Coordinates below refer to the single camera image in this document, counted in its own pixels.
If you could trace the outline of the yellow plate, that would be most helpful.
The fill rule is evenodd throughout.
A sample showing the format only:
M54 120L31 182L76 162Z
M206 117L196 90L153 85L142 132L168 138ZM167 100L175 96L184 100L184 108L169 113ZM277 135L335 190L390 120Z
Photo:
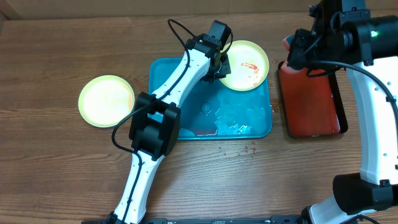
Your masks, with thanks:
M83 87L78 109L88 124L110 128L132 112L134 101L134 91L127 81L115 75L102 75Z
M265 51L254 42L235 40L227 56L231 73L221 78L222 84L236 91L249 91L259 87L269 73L269 59Z

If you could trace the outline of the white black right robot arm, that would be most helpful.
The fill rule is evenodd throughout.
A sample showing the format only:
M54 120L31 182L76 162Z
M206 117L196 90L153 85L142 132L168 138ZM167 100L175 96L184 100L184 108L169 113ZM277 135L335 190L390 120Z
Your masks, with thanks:
M303 209L299 223L357 223L397 205L397 17L372 17L364 1L311 6L313 29L298 29L287 65L345 69L358 109L358 173L337 175L333 194Z

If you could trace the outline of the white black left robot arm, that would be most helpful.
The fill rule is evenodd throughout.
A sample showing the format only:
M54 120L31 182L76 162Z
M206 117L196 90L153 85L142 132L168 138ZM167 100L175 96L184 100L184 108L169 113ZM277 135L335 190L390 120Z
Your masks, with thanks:
M155 173L170 154L180 130L181 106L199 82L214 82L230 74L227 52L233 32L225 23L214 21L206 34L192 35L182 42L184 55L171 76L151 94L142 92L133 110L115 127L131 120L131 147L113 144L131 153L131 170L123 196L106 223L140 223L146 214L147 198Z

